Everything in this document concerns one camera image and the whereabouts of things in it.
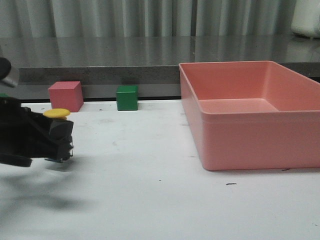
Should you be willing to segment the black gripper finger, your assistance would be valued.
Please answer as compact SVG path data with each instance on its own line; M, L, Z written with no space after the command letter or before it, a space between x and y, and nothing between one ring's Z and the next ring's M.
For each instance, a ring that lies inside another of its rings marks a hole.
M29 107L21 107L23 116L23 125L21 127L21 136L44 135L50 136L49 130L52 120L45 117L42 113L33 112Z
M29 158L46 158L54 157L57 154L58 142L51 136L36 134L27 136L23 155Z

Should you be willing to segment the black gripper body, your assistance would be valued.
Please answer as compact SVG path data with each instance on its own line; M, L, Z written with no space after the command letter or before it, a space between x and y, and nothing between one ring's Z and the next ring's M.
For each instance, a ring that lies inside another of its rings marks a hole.
M30 167L32 159L24 156L27 138L26 109L13 97L0 98L0 163Z

